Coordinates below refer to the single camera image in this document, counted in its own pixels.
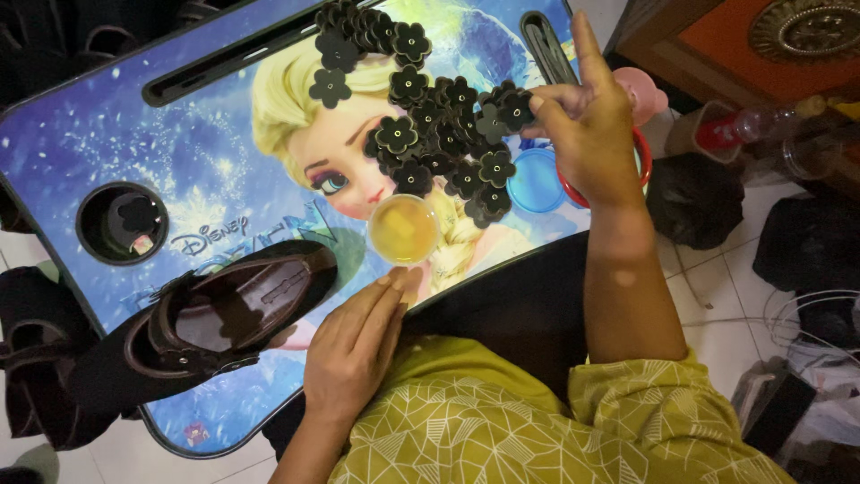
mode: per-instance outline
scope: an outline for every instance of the black pants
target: black pants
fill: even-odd
[[[588,233],[537,248],[425,301],[403,335],[475,339],[566,401],[568,371],[586,360],[582,312]],[[263,427],[278,459],[304,415],[304,396]]]

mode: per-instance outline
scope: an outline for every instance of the hand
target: hand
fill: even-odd
[[[549,138],[568,182],[595,208],[644,203],[633,157],[630,100],[600,54],[584,12],[571,23],[582,86],[531,90],[537,125],[525,138]]]
[[[304,419],[352,428],[388,369],[408,304],[404,268],[349,298],[316,330],[304,367]]]

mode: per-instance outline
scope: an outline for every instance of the red ring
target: red ring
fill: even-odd
[[[651,170],[654,167],[654,161],[651,159],[651,147],[648,146],[645,136],[637,127],[633,127],[633,145],[636,151],[639,152],[639,160],[642,163],[639,186],[644,187],[648,183],[648,180],[651,179]],[[564,192],[568,194],[570,199],[580,207],[590,208],[585,197],[574,187],[570,186],[570,183],[564,178],[562,171],[558,168],[558,163],[556,163],[556,171],[558,172],[559,181],[562,182]]]

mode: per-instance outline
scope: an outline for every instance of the blue lid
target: blue lid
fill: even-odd
[[[556,154],[543,148],[522,152],[513,161],[517,173],[507,181],[507,193],[518,207],[536,214],[555,210],[565,198],[556,172]]]

